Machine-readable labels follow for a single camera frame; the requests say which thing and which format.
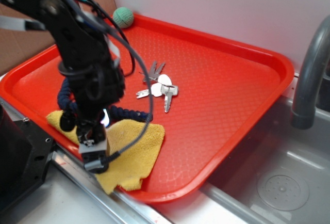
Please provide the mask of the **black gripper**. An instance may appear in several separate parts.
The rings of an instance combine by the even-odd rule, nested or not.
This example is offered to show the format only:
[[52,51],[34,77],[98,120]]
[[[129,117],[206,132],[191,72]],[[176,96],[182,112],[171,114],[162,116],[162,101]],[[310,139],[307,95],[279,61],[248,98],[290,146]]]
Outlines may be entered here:
[[59,64],[64,81],[58,93],[58,106],[64,111],[60,127],[68,132],[77,126],[80,144],[97,144],[105,140],[101,127],[103,109],[124,95],[123,70],[118,65],[95,64],[73,70]]

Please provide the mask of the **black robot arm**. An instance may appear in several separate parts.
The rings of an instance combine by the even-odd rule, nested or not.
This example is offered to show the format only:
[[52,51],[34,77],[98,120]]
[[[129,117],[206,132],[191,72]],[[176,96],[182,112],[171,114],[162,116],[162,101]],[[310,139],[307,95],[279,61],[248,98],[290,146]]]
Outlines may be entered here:
[[124,94],[124,75],[113,60],[107,26],[88,17],[74,0],[1,0],[32,18],[28,29],[47,30],[58,47],[60,73],[66,77],[77,104],[76,125],[80,143],[92,146],[104,140],[103,109]]

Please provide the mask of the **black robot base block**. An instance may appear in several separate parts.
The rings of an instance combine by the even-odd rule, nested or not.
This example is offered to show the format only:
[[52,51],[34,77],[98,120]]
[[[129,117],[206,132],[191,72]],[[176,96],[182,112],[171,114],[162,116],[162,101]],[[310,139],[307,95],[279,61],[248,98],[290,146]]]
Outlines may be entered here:
[[44,183],[54,145],[33,121],[13,121],[1,107],[1,213]]

